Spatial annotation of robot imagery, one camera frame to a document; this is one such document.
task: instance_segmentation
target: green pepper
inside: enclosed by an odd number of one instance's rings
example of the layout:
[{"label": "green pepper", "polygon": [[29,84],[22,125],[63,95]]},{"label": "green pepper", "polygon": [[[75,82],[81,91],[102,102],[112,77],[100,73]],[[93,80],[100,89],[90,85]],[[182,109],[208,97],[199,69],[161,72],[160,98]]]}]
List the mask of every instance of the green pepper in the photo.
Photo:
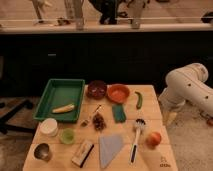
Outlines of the green pepper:
[{"label": "green pepper", "polygon": [[143,96],[140,92],[136,91],[135,94],[138,95],[138,101],[137,101],[137,104],[136,104],[136,108],[137,109],[140,109],[142,107],[142,102],[143,102]]}]

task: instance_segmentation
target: chair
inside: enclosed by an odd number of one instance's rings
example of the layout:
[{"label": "chair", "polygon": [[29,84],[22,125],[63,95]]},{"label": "chair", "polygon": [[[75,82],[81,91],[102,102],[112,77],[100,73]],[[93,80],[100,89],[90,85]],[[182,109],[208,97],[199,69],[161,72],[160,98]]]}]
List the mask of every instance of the chair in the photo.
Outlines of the chair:
[{"label": "chair", "polygon": [[11,131],[18,131],[18,132],[33,133],[33,134],[35,133],[35,129],[9,125],[6,123],[11,117],[13,117],[23,107],[26,107],[27,109],[32,109],[33,103],[31,103],[29,100],[24,100],[22,103],[15,106],[11,111],[9,111],[4,116],[2,116],[0,118],[0,132],[2,132],[3,134],[7,134],[8,130],[11,130]]}]

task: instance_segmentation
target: green object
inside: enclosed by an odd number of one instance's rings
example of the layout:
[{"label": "green object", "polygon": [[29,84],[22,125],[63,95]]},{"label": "green object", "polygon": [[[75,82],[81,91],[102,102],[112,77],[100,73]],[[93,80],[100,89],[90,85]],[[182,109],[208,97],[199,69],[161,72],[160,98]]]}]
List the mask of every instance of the green object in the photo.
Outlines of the green object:
[{"label": "green object", "polygon": [[[43,121],[54,118],[60,122],[75,123],[78,120],[84,94],[85,81],[82,79],[50,79],[42,94],[34,119]],[[75,109],[61,114],[53,114],[58,106],[73,103]]]},{"label": "green object", "polygon": [[143,97],[142,97],[142,94],[140,92],[136,91],[135,93],[138,95],[138,101],[137,101],[137,104],[136,104],[136,108],[140,109],[142,107]]},{"label": "green object", "polygon": [[63,144],[73,144],[74,143],[74,132],[71,128],[66,128],[61,132],[59,138]]},{"label": "green object", "polygon": [[118,104],[112,106],[112,112],[115,119],[115,122],[125,122],[126,114],[124,113],[123,105]]}]

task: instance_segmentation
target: metal bowl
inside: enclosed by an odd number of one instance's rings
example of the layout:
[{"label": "metal bowl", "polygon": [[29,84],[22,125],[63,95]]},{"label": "metal bowl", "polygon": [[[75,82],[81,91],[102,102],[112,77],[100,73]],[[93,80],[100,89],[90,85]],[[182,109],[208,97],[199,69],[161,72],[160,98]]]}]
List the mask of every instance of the metal bowl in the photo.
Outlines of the metal bowl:
[{"label": "metal bowl", "polygon": [[34,150],[34,156],[36,159],[49,161],[51,158],[49,145],[46,143],[39,144]]}]

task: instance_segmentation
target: red apple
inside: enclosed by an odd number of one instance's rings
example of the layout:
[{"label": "red apple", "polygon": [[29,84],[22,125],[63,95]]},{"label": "red apple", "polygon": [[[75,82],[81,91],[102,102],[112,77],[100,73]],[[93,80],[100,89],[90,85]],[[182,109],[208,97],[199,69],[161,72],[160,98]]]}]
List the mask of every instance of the red apple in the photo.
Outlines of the red apple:
[{"label": "red apple", "polygon": [[146,138],[146,142],[148,145],[150,146],[157,146],[160,144],[161,142],[161,134],[159,132],[151,132],[147,138]]}]

